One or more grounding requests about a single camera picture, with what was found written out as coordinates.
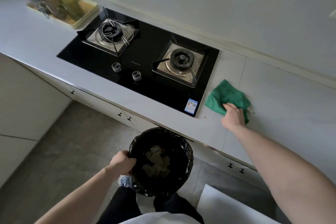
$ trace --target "forearm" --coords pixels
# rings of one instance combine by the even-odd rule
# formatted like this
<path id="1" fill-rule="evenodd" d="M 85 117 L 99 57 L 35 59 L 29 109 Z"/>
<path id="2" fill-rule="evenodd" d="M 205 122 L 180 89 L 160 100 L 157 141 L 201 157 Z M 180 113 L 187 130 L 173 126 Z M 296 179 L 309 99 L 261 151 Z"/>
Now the forearm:
<path id="1" fill-rule="evenodd" d="M 293 224 L 334 221 L 336 188 L 320 170 L 291 150 L 246 127 L 237 126 L 232 132 Z"/>
<path id="2" fill-rule="evenodd" d="M 112 183 L 119 175 L 115 166 L 103 168 L 50 209 L 36 224 L 92 223 Z"/>

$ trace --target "white countertop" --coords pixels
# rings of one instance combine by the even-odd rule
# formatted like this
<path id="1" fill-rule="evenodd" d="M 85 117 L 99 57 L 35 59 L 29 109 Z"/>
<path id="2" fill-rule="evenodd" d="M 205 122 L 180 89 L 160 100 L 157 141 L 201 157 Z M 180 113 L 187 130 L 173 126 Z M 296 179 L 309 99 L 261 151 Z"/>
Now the white countertop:
<path id="1" fill-rule="evenodd" d="M 101 96 L 156 123 L 222 151 L 227 130 L 221 115 L 204 106 L 224 79 L 239 86 L 245 56 L 221 50 L 195 118 L 68 63 L 56 55 L 76 31 L 25 7 L 26 0 L 0 0 L 0 52 L 76 87 Z"/>
<path id="2" fill-rule="evenodd" d="M 222 116 L 204 106 L 210 92 L 226 79 L 254 107 L 248 127 L 300 154 L 336 182 L 335 89 L 221 50 L 193 118 L 57 58 L 76 31 L 44 18 L 25 3 L 0 0 L 0 52 L 251 165 L 238 140 L 222 127 Z"/>

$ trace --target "blue shoe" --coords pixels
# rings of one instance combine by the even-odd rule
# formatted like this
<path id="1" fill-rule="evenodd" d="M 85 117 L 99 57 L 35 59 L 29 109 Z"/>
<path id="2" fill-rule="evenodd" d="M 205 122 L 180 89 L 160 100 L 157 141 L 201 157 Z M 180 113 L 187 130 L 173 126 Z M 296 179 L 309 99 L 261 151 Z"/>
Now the blue shoe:
<path id="1" fill-rule="evenodd" d="M 118 178 L 118 184 L 120 187 L 126 187 L 132 189 L 133 178 L 126 175 L 120 175 Z"/>

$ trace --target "silver control knob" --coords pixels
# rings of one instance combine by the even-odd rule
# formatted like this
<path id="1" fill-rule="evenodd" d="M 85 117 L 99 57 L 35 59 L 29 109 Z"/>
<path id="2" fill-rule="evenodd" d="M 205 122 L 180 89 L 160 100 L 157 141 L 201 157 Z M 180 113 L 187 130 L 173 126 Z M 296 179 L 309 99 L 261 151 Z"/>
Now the silver control knob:
<path id="1" fill-rule="evenodd" d="M 112 69 L 115 71 L 115 73 L 119 73 L 121 71 L 121 65 L 120 63 L 116 62 L 112 64 Z"/>
<path id="2" fill-rule="evenodd" d="M 141 73 L 139 71 L 135 71 L 132 73 L 133 80 L 138 82 L 141 80 Z"/>

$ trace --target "green cloth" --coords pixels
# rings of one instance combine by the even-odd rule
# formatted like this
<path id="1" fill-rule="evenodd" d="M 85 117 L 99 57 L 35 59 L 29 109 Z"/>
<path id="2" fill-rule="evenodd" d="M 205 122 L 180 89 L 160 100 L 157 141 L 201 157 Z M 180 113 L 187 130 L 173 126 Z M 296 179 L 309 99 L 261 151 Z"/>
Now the green cloth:
<path id="1" fill-rule="evenodd" d="M 232 103 L 238 108 L 242 108 L 244 110 L 245 124 L 249 122 L 247 108 L 251 104 L 250 101 L 245 97 L 244 93 L 236 90 L 227 80 L 224 80 L 211 92 L 205 105 L 211 110 L 225 115 L 226 109 L 223 104 L 226 103 Z"/>

